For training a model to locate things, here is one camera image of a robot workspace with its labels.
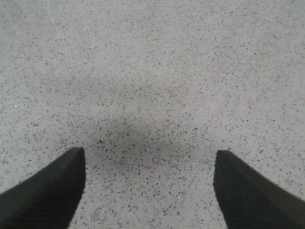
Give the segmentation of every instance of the gray floor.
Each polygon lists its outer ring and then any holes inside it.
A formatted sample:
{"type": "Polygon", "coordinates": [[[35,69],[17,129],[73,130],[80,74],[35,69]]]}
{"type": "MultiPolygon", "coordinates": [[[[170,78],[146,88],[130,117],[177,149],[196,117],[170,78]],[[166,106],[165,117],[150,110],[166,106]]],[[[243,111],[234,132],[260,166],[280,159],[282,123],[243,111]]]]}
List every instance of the gray floor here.
{"type": "Polygon", "coordinates": [[[86,150],[71,229],[226,228],[231,149],[305,200],[305,1],[3,0],[0,191],[86,150]]]}

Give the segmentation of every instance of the speckled floor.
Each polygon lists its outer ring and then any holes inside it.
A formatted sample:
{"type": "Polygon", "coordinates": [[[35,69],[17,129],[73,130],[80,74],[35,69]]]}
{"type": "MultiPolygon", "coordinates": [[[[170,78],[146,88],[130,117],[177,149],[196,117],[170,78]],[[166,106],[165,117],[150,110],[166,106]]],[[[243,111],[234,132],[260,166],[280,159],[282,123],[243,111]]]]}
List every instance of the speckled floor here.
{"type": "Polygon", "coordinates": [[[0,191],[86,150],[71,229],[226,228],[231,149],[305,200],[304,0],[0,2],[0,191]]]}

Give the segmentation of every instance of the terrazzo floor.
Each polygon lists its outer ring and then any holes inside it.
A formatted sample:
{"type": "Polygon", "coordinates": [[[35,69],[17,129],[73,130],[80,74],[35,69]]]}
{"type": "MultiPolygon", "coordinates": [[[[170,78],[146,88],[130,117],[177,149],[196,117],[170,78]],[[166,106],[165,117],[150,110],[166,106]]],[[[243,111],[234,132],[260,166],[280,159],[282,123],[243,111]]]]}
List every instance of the terrazzo floor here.
{"type": "Polygon", "coordinates": [[[82,146],[71,229],[224,229],[230,149],[305,200],[304,0],[3,0],[0,192],[82,146]]]}

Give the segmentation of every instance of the floor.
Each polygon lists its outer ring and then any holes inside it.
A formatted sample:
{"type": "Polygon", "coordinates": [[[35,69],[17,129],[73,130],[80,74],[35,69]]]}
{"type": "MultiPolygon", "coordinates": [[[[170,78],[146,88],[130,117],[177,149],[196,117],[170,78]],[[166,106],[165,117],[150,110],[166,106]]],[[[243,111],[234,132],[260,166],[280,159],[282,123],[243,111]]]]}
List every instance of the floor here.
{"type": "Polygon", "coordinates": [[[230,149],[305,200],[304,3],[1,1],[0,192],[82,146],[71,229],[224,229],[230,149]]]}

